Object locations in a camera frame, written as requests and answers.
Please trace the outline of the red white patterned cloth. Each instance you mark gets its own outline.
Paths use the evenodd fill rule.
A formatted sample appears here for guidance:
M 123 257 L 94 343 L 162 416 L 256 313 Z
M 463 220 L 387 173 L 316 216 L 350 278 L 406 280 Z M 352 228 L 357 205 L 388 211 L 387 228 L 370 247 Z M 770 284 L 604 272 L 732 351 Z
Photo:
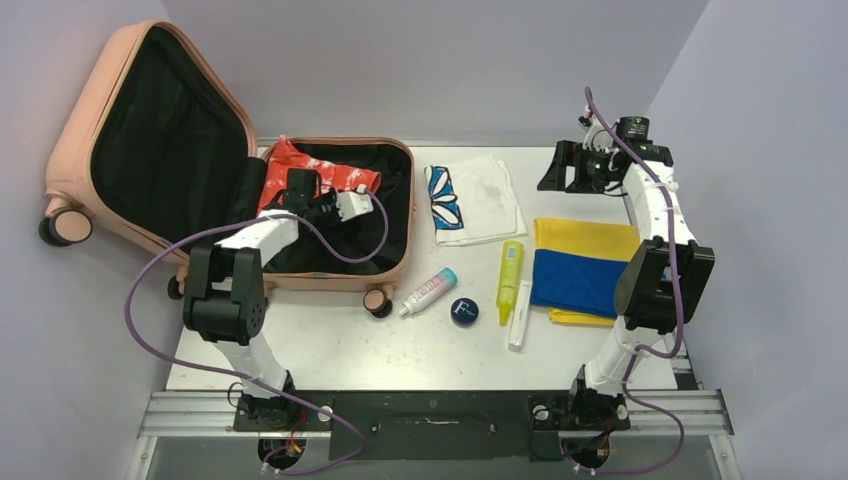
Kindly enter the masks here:
M 257 211 L 263 210 L 276 200 L 281 200 L 282 196 L 276 200 L 274 197 L 280 191 L 295 185 L 295 180 L 289 179 L 292 172 L 297 176 L 302 173 L 313 176 L 312 180 L 307 181 L 307 185 L 314 197 L 327 193 L 331 188 L 339 191 L 359 191 L 364 187 L 371 193 L 376 193 L 382 182 L 382 175 L 376 170 L 316 158 L 296 147 L 286 136 L 280 136 L 270 152 Z

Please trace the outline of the yellow cloth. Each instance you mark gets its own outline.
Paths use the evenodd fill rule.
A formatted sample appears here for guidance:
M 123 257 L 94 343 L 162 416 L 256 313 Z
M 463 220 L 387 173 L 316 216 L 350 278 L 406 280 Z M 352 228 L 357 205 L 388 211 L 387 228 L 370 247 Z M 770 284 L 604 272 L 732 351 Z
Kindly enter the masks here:
M 539 217 L 534 220 L 536 249 L 548 249 L 598 259 L 625 261 L 636 253 L 641 239 L 628 225 Z M 611 327 L 615 319 L 590 314 L 547 309 L 548 318 L 562 325 Z

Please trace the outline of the yellow-green tube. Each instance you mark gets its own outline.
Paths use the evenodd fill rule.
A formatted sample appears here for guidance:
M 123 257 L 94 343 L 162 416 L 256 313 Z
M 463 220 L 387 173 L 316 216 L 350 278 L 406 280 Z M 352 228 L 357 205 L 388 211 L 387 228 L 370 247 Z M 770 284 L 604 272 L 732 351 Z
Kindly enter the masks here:
M 495 300 L 500 326 L 507 325 L 516 305 L 523 254 L 521 242 L 510 240 L 503 244 Z

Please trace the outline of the pink teal bottle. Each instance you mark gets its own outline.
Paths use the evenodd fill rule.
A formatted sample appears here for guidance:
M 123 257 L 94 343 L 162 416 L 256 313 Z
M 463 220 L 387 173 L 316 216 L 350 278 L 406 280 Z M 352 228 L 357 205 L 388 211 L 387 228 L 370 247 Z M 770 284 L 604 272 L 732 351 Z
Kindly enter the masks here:
M 443 268 L 404 299 L 398 314 L 404 318 L 424 310 L 455 287 L 457 283 L 456 273 L 451 268 Z

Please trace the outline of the dark blue round tin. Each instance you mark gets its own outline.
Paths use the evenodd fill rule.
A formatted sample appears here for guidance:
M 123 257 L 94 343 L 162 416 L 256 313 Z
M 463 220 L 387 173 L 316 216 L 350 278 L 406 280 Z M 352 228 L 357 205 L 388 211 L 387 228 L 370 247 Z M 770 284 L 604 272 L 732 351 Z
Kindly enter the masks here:
M 453 324 L 460 328 L 471 327 L 479 317 L 479 306 L 470 298 L 458 298 L 450 307 L 450 317 Z

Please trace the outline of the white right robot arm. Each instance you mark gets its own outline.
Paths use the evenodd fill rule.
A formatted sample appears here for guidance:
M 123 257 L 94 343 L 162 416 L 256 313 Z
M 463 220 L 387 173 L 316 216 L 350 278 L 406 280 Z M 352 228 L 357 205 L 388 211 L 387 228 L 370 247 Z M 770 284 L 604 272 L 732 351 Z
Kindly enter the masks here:
M 534 256 L 530 300 L 537 306 L 574 306 L 580 313 L 614 312 L 616 320 L 600 351 L 578 370 L 555 417 L 569 430 L 629 426 L 624 388 L 642 358 L 662 336 L 683 335 L 715 264 L 714 251 L 688 229 L 676 197 L 669 148 L 648 138 L 649 121 L 620 118 L 609 125 L 599 115 L 579 119 L 582 142 L 558 142 L 540 191 L 604 194 L 622 189 L 628 218 L 640 244 L 602 294 L 606 267 L 588 257 L 554 258 L 550 249 Z

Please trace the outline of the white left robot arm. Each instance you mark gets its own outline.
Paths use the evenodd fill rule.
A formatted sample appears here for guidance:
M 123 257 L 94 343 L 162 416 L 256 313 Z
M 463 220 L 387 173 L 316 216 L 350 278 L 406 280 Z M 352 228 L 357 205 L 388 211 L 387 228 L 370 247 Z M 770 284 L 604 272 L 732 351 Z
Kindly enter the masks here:
M 299 238 L 301 220 L 335 218 L 336 194 L 315 170 L 295 168 L 286 186 L 250 225 L 212 246 L 190 252 L 185 282 L 185 326 L 212 343 L 244 374 L 240 407 L 274 430 L 302 418 L 293 378 L 262 334 L 268 299 L 263 268 Z

